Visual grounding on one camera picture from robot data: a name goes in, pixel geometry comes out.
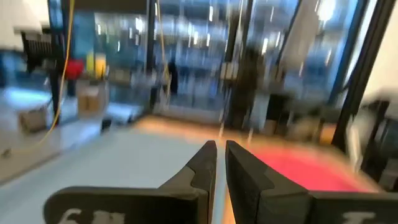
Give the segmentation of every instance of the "desk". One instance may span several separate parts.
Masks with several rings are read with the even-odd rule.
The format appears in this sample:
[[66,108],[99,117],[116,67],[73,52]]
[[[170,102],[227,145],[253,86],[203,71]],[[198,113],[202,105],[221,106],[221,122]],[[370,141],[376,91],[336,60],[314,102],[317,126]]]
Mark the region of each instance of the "desk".
[[[177,173],[203,142],[121,129],[68,152],[0,187],[0,224],[43,223],[42,206],[73,185],[157,188]],[[224,154],[219,153],[219,161]],[[214,223],[220,223],[226,192],[225,164],[218,163]]]

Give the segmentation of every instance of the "pink mat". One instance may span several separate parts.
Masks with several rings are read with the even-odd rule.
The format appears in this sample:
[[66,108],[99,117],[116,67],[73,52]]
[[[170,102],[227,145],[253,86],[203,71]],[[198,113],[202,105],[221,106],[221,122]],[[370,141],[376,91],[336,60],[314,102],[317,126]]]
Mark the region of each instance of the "pink mat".
[[369,192],[369,189],[360,186],[347,175],[339,174],[339,170],[322,161],[321,156],[317,157],[314,153],[307,153],[302,149],[295,151],[267,148],[254,155],[308,190]]

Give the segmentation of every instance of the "yellow cable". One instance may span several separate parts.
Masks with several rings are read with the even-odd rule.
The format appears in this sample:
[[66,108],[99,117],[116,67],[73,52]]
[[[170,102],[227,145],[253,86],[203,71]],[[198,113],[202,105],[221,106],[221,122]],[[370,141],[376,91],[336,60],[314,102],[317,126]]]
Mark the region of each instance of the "yellow cable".
[[165,77],[165,79],[167,81],[167,93],[166,94],[167,94],[167,99],[169,99],[171,79],[170,79],[169,68],[167,66],[166,56],[165,56],[165,52],[164,52],[163,24],[162,24],[162,16],[161,16],[162,14],[160,12],[160,0],[156,0],[156,1],[157,1],[157,13],[159,15],[159,24],[160,24],[160,44],[162,46],[162,60],[163,60],[163,64],[164,64],[163,76]]
[[37,142],[36,144],[34,144],[33,146],[31,146],[31,147],[29,147],[27,149],[23,149],[23,150],[18,149],[17,153],[20,153],[22,151],[30,152],[31,150],[37,149],[39,146],[41,146],[43,144],[43,142],[48,138],[48,136],[54,130],[55,124],[57,123],[58,118],[60,116],[60,107],[61,107],[63,83],[65,82],[65,73],[67,71],[67,66],[68,66],[68,61],[69,61],[70,37],[71,37],[71,33],[72,33],[74,9],[75,9],[75,0],[70,0],[70,5],[69,5],[69,23],[68,23],[68,39],[67,39],[67,55],[65,57],[65,65],[63,67],[63,72],[62,72],[62,77],[61,77],[60,92],[58,94],[59,101],[58,101],[58,106],[57,106],[57,112],[55,113],[54,120],[52,122],[51,128],[45,133],[44,137],[39,142]]

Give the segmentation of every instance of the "black frame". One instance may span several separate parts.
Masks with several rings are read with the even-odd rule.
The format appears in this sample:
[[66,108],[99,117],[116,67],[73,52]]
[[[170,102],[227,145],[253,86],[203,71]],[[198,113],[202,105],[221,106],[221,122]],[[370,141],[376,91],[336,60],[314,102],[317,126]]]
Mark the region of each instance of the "black frame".
[[346,152],[345,132],[348,121],[358,112],[395,3],[396,0],[377,1],[361,53],[351,75],[347,96],[331,142],[344,153]]

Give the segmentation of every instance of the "white wall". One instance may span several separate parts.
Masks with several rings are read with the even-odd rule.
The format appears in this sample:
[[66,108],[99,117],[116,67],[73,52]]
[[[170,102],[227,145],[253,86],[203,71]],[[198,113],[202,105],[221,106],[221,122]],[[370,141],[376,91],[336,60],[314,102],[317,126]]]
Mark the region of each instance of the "white wall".
[[48,24],[47,0],[0,0],[0,49],[23,49],[15,27],[41,30]]
[[369,102],[378,93],[392,91],[398,96],[398,4],[390,21],[373,65],[362,103]]

